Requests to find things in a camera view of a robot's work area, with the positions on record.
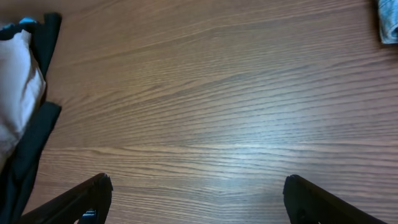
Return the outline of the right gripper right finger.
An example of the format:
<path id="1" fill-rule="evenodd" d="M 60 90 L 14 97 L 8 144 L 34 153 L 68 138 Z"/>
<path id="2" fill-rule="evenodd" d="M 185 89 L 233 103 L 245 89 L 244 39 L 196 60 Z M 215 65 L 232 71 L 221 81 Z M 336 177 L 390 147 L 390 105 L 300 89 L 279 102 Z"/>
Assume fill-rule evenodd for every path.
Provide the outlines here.
<path id="1" fill-rule="evenodd" d="M 286 178 L 283 195 L 291 224 L 386 224 L 296 174 Z"/>

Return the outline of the beige khaki shorts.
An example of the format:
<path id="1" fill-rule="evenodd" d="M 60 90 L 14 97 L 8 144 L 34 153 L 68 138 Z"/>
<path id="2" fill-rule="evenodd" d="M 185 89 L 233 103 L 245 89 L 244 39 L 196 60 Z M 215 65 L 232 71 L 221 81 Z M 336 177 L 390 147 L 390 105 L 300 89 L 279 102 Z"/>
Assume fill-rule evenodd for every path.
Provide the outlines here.
<path id="1" fill-rule="evenodd" d="M 1 167 L 14 152 L 44 94 L 46 82 L 22 30 L 1 41 Z"/>

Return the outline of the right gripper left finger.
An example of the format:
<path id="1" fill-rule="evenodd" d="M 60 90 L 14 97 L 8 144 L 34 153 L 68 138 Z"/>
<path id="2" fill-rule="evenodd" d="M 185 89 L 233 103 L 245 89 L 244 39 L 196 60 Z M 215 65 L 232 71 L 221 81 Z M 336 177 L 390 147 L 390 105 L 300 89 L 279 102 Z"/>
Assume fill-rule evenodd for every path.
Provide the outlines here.
<path id="1" fill-rule="evenodd" d="M 110 177 L 99 173 L 67 192 L 26 213 L 18 220 L 28 224 L 104 224 L 111 205 Z"/>

